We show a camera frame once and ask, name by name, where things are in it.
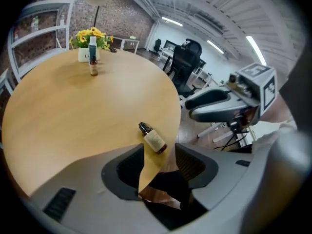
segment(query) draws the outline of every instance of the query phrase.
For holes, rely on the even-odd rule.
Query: white shelf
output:
[[[34,2],[23,8],[19,15],[19,19],[24,18],[28,15],[38,14],[45,11],[58,10],[61,6],[65,4],[70,4],[70,2],[70,0],[44,0]]]
[[[39,55],[30,61],[26,62],[24,65],[18,68],[20,76],[24,76],[27,74],[30,70],[32,70],[34,67],[38,66],[40,63],[44,62],[45,60],[48,60],[49,58],[56,56],[60,53],[66,52],[66,49],[60,49],[60,48],[55,48],[46,51],[42,55]]]
[[[18,39],[17,41],[13,42],[11,44],[11,47],[13,49],[16,46],[20,45],[21,43],[23,43],[25,41],[28,41],[28,40],[30,40],[32,38],[35,38],[37,36],[40,36],[40,35],[43,35],[43,34],[46,34],[46,33],[52,32],[52,31],[56,31],[58,29],[65,29],[66,27],[67,27],[66,25],[60,25],[60,26],[54,26],[54,27],[49,27],[49,28],[46,28],[46,29],[38,30],[36,32],[30,33],[30,34],[22,37],[21,39]]]

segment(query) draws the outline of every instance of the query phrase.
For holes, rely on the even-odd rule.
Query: fluorescent light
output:
[[[262,65],[266,66],[267,63],[265,62],[264,58],[263,58],[263,55],[258,47],[258,45],[255,43],[253,37],[251,36],[248,36],[246,37],[247,40],[250,42],[250,44],[252,45],[253,49],[255,50],[256,54],[258,55],[259,59],[260,59],[260,62]]]
[[[221,54],[224,54],[224,52],[221,50],[221,49],[219,49],[216,45],[214,45],[211,41],[207,41],[213,48],[215,48],[217,51],[219,51]]]
[[[162,19],[163,19],[163,20],[166,20],[166,21],[169,21],[169,22],[172,22],[172,23],[174,23],[174,24],[176,24],[176,25],[179,25],[179,26],[183,27],[183,24],[181,24],[181,23],[179,23],[179,22],[177,22],[177,21],[173,21],[173,20],[168,19],[168,18],[165,18],[165,17],[162,17]]]

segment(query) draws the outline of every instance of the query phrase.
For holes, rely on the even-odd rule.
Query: floor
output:
[[[160,62],[158,62],[158,57],[156,56],[156,54],[152,53],[152,52],[147,52],[145,49],[141,50],[137,50],[136,52],[137,55],[142,56],[148,60],[150,60],[151,62],[153,62],[154,64],[156,64],[159,68],[163,68],[166,59],[164,58],[163,60],[161,60]],[[202,82],[199,79],[195,79],[196,76],[191,75],[187,85],[188,86],[192,86],[192,84],[197,85],[199,87],[203,87],[205,85],[204,82]],[[211,123],[200,123],[200,122],[196,122],[192,119],[189,118],[188,116],[188,110],[186,110],[185,108],[181,109],[181,122],[180,122],[180,128],[179,128],[179,132],[178,135],[176,137],[176,143],[188,143],[188,144],[194,144],[194,145],[199,145],[199,146],[204,146],[207,147],[207,149],[211,150],[213,148],[219,147],[219,146],[224,146],[226,144],[226,142],[231,138],[227,137],[217,143],[213,143],[213,139],[227,133],[230,129],[228,127],[223,127],[223,128],[219,128],[217,131],[213,131],[212,133],[201,137],[201,138],[197,138],[197,134],[204,131],[205,129],[209,128],[212,124]],[[231,149],[235,149],[238,148],[238,144],[234,144],[230,147],[226,147],[224,149],[224,151],[228,151]],[[161,172],[170,172],[170,171],[175,171],[177,170],[177,166],[176,166],[176,158],[175,158],[175,153],[174,150],[170,153],[169,155],[169,159],[167,164],[162,168]],[[140,195],[151,201],[151,202],[158,202],[158,203],[163,203],[175,208],[178,208],[179,203],[171,198],[170,196],[167,195],[166,192],[163,191],[159,191],[156,190],[152,187],[146,187],[141,193]]]

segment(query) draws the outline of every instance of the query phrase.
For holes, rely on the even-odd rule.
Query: white wall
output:
[[[204,71],[212,74],[212,78],[216,82],[220,83],[221,80],[227,81],[231,72],[244,67],[232,63],[229,60],[225,60],[222,56],[220,56],[221,54],[219,54],[216,49],[211,47],[209,43],[206,42],[206,39],[200,39],[191,32],[183,30],[183,28],[179,30],[176,27],[170,27],[164,23],[161,23],[158,26],[153,39],[151,39],[148,49],[154,51],[155,41],[157,39],[161,39],[160,47],[163,47],[166,40],[181,45],[185,42],[186,38],[193,39],[200,43],[202,47],[202,54],[200,58],[206,62]]]

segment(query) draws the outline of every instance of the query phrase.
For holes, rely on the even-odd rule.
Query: round wooden table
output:
[[[180,124],[177,91],[168,76],[132,53],[100,51],[99,74],[78,62],[78,49],[38,65],[14,90],[4,113],[8,167],[28,195],[70,163],[144,143],[138,124],[153,127],[168,148],[144,143],[139,191],[165,164]]]

